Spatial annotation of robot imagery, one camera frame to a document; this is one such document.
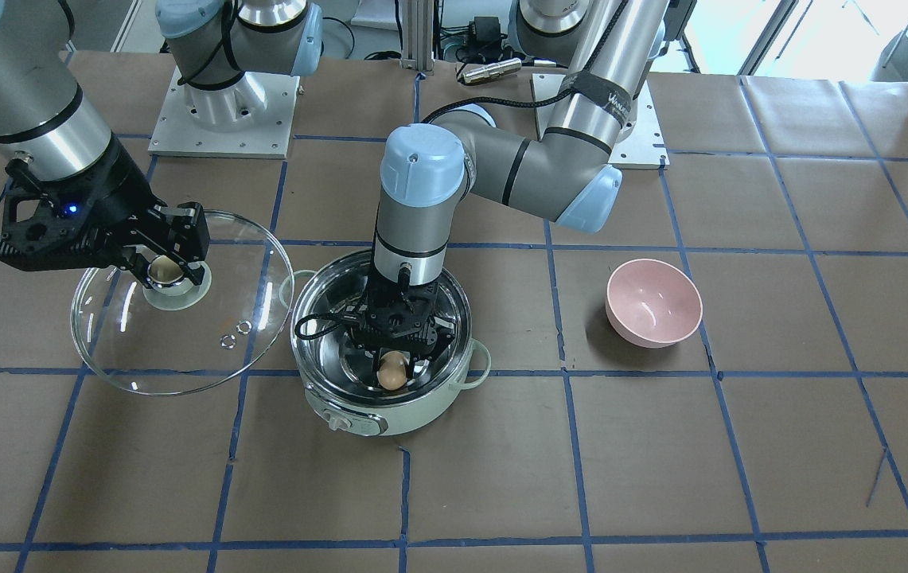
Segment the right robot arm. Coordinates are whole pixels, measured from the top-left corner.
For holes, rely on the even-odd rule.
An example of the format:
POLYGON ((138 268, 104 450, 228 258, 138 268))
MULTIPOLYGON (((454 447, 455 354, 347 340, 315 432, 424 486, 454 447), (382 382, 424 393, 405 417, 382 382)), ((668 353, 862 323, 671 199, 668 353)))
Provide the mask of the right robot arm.
MULTIPOLYGON (((296 79, 322 57, 312 1, 159 1, 176 59, 151 151, 285 153, 296 79)), ((205 287, 209 232, 196 202, 159 199, 58 50, 72 39, 68 1, 0 1, 0 261, 19 271, 115 266, 146 289, 205 287)))

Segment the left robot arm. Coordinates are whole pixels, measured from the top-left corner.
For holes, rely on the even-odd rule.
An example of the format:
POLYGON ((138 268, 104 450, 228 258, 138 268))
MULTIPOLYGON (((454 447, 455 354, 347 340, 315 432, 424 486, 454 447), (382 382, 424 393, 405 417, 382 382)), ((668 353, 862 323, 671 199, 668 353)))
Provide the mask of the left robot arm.
POLYGON ((363 294, 336 323, 368 358, 367 387, 388 354, 403 376, 438 362, 454 329, 438 325, 435 302, 451 222, 467 193, 581 232, 598 232, 622 173, 611 152, 664 36, 665 1, 592 1, 558 93, 544 101, 551 121, 537 140, 502 130, 484 105, 444 105, 421 123, 396 128, 380 166, 380 203, 363 294))

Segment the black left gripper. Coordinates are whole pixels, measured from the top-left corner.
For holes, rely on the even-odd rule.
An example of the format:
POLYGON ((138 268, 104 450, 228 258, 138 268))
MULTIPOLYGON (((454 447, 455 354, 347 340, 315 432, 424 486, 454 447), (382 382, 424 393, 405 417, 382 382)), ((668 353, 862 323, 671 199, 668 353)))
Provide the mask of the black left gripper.
POLYGON ((396 349, 410 354, 407 384, 428 384, 431 360, 442 355, 456 333, 451 324, 438 322, 438 294, 438 280, 408 286, 368 275, 362 297, 340 314, 356 342, 355 369, 376 371, 380 354, 396 349))

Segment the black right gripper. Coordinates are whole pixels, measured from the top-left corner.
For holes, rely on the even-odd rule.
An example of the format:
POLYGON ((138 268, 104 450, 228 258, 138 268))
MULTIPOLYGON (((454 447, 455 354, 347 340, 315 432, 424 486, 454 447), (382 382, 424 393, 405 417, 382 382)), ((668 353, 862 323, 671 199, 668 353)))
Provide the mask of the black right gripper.
POLYGON ((208 273, 210 235, 198 202, 162 205, 125 146, 111 140, 81 173, 43 181, 13 158, 0 261, 19 271, 130 269, 147 289, 192 289, 208 273), (148 249, 137 249, 140 244, 148 249))

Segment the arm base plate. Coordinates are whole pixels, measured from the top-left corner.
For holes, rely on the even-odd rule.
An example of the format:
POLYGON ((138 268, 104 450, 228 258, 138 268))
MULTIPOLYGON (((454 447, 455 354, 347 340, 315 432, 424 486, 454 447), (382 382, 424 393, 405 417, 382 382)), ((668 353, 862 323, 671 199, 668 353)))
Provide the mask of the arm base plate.
MULTIPOLYGON (((556 95, 560 83, 562 75, 559 73, 535 73, 530 79, 533 100, 544 100, 556 95)), ((618 137, 611 152, 610 164, 620 170, 657 170, 669 164, 652 91, 653 87, 646 81, 637 102, 632 106, 629 127, 618 137)), ((551 106, 535 111, 538 135, 544 133, 551 114, 551 106)))
POLYGON ((158 156, 285 159, 300 80, 248 72, 238 84, 203 91, 174 70, 148 146, 158 156))

